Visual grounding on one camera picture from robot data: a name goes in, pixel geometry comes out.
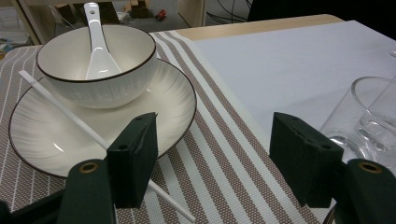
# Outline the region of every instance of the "metal ring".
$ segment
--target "metal ring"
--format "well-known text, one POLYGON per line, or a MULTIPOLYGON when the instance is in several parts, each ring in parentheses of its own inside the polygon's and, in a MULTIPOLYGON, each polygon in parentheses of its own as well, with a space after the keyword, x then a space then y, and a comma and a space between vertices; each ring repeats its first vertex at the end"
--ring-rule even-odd
POLYGON ((370 172, 372 174, 381 174, 382 173, 382 168, 379 167, 375 163, 371 163, 368 161, 361 161, 358 163, 358 165, 362 170, 370 172))
POLYGON ((88 173, 92 173, 93 171, 97 170, 98 167, 99 167, 98 163, 90 161, 90 162, 80 165, 78 167, 78 170, 82 174, 88 174, 88 173))

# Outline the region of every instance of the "brown striped placemat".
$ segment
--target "brown striped placemat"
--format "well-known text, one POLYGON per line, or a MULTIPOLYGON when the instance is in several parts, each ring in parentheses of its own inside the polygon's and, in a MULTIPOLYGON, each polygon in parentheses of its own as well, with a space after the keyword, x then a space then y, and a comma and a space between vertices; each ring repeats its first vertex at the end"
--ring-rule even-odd
MULTIPOLYGON (((184 138, 162 156, 152 180, 197 218, 196 223, 319 223, 327 209, 301 207, 268 157, 269 139, 193 42, 159 32, 158 57, 180 68, 197 93, 198 108, 184 138)), ((14 49, 0 61, 0 200, 12 211, 64 188, 18 158, 8 138, 12 110, 39 79, 40 47, 14 49)), ((140 209, 117 210, 119 223, 189 223, 152 190, 140 209)))

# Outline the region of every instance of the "glass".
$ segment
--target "glass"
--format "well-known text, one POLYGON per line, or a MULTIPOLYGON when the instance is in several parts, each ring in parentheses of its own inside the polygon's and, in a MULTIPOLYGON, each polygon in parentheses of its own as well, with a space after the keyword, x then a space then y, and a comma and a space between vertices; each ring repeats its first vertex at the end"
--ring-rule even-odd
POLYGON ((356 79, 320 131, 344 149, 343 161, 375 161, 396 175, 396 81, 356 79))

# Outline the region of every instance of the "white ceramic plate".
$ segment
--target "white ceramic plate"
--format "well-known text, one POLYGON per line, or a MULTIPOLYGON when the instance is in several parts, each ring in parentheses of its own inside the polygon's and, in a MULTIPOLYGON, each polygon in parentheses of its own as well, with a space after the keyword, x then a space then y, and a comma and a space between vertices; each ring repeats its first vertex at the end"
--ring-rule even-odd
MULTIPOLYGON (((56 98, 112 143, 135 117, 156 112, 159 157, 171 149, 191 126, 196 95, 190 81, 172 64, 158 60, 158 69, 145 93, 128 105, 91 109, 73 104, 40 80, 56 98)), ((49 175, 67 177, 77 163, 103 159, 106 151, 71 119, 30 89, 14 109, 9 134, 18 155, 49 175)))

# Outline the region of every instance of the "wooden table edge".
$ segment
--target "wooden table edge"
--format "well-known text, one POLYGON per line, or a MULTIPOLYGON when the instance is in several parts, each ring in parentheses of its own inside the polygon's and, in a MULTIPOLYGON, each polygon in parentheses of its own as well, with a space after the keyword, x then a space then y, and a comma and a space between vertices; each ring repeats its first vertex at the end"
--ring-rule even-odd
POLYGON ((190 40, 201 40, 230 35, 246 35, 259 32, 284 30, 313 25, 341 22, 343 20, 329 14, 294 17, 268 21, 250 21, 225 25, 214 25, 176 30, 190 40))

